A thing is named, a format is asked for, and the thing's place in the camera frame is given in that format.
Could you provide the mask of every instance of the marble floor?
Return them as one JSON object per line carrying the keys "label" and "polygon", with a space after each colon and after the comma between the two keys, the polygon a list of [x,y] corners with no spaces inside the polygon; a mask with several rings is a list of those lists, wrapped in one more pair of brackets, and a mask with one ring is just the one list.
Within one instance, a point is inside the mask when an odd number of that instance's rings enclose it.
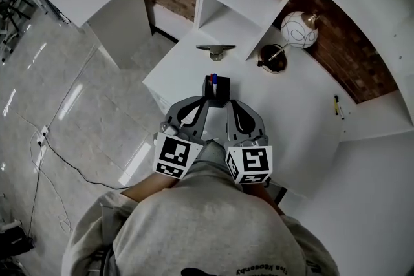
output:
{"label": "marble floor", "polygon": [[136,67],[119,70],[85,34],[39,11],[23,31],[0,65],[1,205],[28,231],[41,162],[52,183],[40,174],[30,233],[36,247],[18,259],[31,276],[59,275],[69,221],[75,225],[108,188],[85,182],[49,148],[41,150],[34,126],[47,125],[51,146],[89,180],[137,182],[151,172],[152,135],[163,119],[142,80],[174,43],[155,33],[134,54]]}

